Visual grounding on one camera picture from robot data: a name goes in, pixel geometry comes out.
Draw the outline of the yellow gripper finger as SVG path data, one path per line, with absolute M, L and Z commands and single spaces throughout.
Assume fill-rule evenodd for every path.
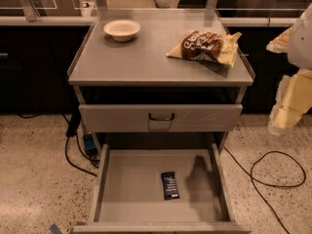
M 289 48 L 289 38 L 291 31 L 292 28 L 290 27 L 272 41 L 270 41 L 266 46 L 266 50 L 276 54 L 286 53 Z
M 291 130 L 312 108 L 312 70 L 300 69 L 294 76 L 285 75 L 278 87 L 268 131 L 282 135 Z

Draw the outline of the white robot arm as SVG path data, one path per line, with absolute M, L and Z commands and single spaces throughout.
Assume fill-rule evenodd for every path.
M 312 108 L 312 5 L 293 26 L 270 41 L 266 49 L 276 54 L 286 53 L 288 62 L 298 68 L 294 76 L 283 76 L 271 110 L 268 131 L 281 135 Z

